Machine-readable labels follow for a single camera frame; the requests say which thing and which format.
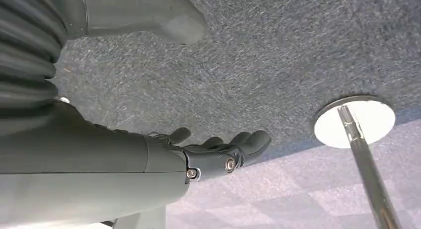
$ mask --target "circular metal plate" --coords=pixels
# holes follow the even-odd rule
[[[374,96],[352,96],[335,101],[323,108],[316,117],[314,134],[327,146],[348,149],[350,144],[338,108],[346,105],[358,120],[368,144],[385,137],[395,125],[392,108]]]

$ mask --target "metal pole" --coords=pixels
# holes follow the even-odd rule
[[[377,227],[379,229],[401,229],[402,227],[390,202],[358,120],[352,116],[346,105],[339,107],[338,113],[347,133]]]

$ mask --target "robotic hand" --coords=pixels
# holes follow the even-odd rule
[[[241,132],[230,143],[224,144],[219,137],[209,138],[201,145],[176,147],[191,135],[186,128],[179,128],[171,135],[156,135],[161,144],[170,151],[181,151],[187,160],[187,177],[194,181],[232,173],[236,168],[254,163],[271,143],[265,131],[253,134]]]

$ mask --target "screw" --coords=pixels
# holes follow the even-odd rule
[[[196,178],[196,176],[197,176],[197,171],[196,171],[195,169],[193,169],[193,168],[189,168],[189,169],[187,170],[187,177],[188,177],[188,178],[193,179],[193,178]]]
[[[236,163],[233,157],[229,157],[225,162],[225,171],[227,173],[232,173],[235,169]]]

